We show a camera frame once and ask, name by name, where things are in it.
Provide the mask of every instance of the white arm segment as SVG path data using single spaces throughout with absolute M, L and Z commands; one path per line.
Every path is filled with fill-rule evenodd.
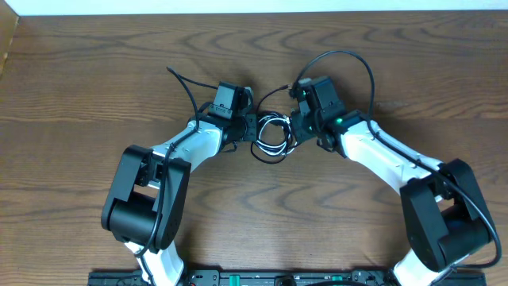
M 389 142 L 397 149 L 412 156 L 414 159 L 420 159 L 423 164 L 435 170 L 439 170 L 441 161 L 421 155 L 412 150 L 382 131 L 376 122 L 371 121 L 371 126 L 375 132 L 379 132 L 382 139 Z M 341 143 L 344 153 L 349 159 L 369 168 L 379 178 L 387 182 L 398 194 L 400 188 L 405 186 L 409 180 L 413 178 L 421 179 L 430 175 L 428 171 L 409 162 L 407 159 L 379 142 L 379 140 L 375 139 L 365 121 L 350 127 L 348 132 L 341 135 Z M 437 196 L 436 202 L 440 200 L 441 197 Z M 394 267 L 394 274 L 402 286 L 430 285 L 432 281 L 446 271 L 447 269 L 442 272 L 429 270 L 418 259 L 413 250 Z
M 153 154 L 165 157 L 167 150 L 172 142 L 180 139 L 183 135 L 191 132 L 196 126 L 196 121 L 191 121 L 187 124 L 187 128 L 174 136 L 169 141 L 161 145 L 153 146 Z M 190 171 L 194 171 L 204 160 L 216 155 L 221 148 L 222 131 L 215 125 L 208 122 L 199 122 L 199 131 L 190 135 L 186 140 L 176 146 L 169 157 L 182 158 L 191 163 Z M 150 187 L 159 188 L 160 184 L 150 181 Z M 142 245 L 133 242 L 125 243 L 133 253 L 139 252 L 143 249 Z M 157 286 L 175 286 L 183 271 L 183 261 L 178 256 L 175 248 L 175 242 L 172 242 L 169 247 L 160 250 L 158 253 L 151 253 L 147 251 L 144 255 L 144 260 L 153 275 L 153 280 Z M 146 269 L 141 264 L 138 258 L 137 262 L 143 269 L 143 280 L 150 283 Z

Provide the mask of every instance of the robotic arm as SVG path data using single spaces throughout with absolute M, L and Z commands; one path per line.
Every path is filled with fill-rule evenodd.
M 290 92 L 299 108 L 287 120 L 295 142 L 317 137 L 319 147 L 364 165 L 401 196 L 412 250 L 394 267 L 394 284 L 431 285 L 490 241 L 500 247 L 467 164 L 458 159 L 444 164 L 417 153 L 382 131 L 370 114 L 347 111 L 329 77 L 301 75 Z M 143 280 L 159 286 L 181 281 L 184 264 L 173 240 L 190 173 L 228 144 L 236 149 L 237 141 L 260 140 L 251 109 L 250 88 L 220 83 L 207 115 L 204 108 L 196 111 L 183 132 L 161 145 L 132 145 L 124 151 L 102 211 L 102 227 L 133 251 Z M 286 156 L 288 145 L 279 154 Z M 159 194 L 137 193 L 135 184 L 159 189 Z M 437 203 L 442 199 L 453 199 L 454 205 L 441 212 Z

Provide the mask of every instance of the wooden table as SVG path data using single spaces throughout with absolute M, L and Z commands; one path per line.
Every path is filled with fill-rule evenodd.
M 330 49 L 372 66 L 388 133 L 473 167 L 508 249 L 508 12 L 23 17 L 0 81 L 0 284 L 83 285 L 89 271 L 136 268 L 99 218 L 124 148 L 166 141 L 192 115 L 166 65 L 249 85 L 259 101 Z M 355 59 L 331 57 L 309 75 L 331 75 L 348 107 L 366 110 Z M 265 103 L 296 106 L 284 93 Z M 278 165 L 248 149 L 193 172 L 177 239 L 187 261 L 388 267 L 408 251 L 399 197 L 363 166 L 313 141 Z M 471 261 L 493 254 L 489 245 Z M 505 284 L 507 265 L 487 270 L 489 285 Z

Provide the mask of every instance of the wood grain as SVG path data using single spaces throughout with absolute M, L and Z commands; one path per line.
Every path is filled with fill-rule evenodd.
M 24 17 L 0 81 L 0 284 L 83 285 L 132 269 L 99 223 L 123 149 L 177 134 L 192 115 L 165 71 L 249 85 L 255 100 L 330 49 L 363 55 L 375 117 L 418 151 L 475 170 L 508 247 L 508 12 Z M 368 78 L 346 56 L 332 75 L 349 108 Z M 193 87 L 196 100 L 214 97 Z M 289 113 L 281 93 L 266 108 Z M 192 175 L 177 238 L 188 261 L 224 269 L 392 266 L 409 249 L 398 196 L 362 166 L 304 144 L 276 166 L 248 146 Z M 486 261 L 492 245 L 471 260 Z M 487 270 L 505 284 L 506 262 Z

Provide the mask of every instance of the white wall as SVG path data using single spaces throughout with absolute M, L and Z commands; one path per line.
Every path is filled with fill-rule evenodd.
M 6 0 L 21 16 L 508 10 L 508 0 Z

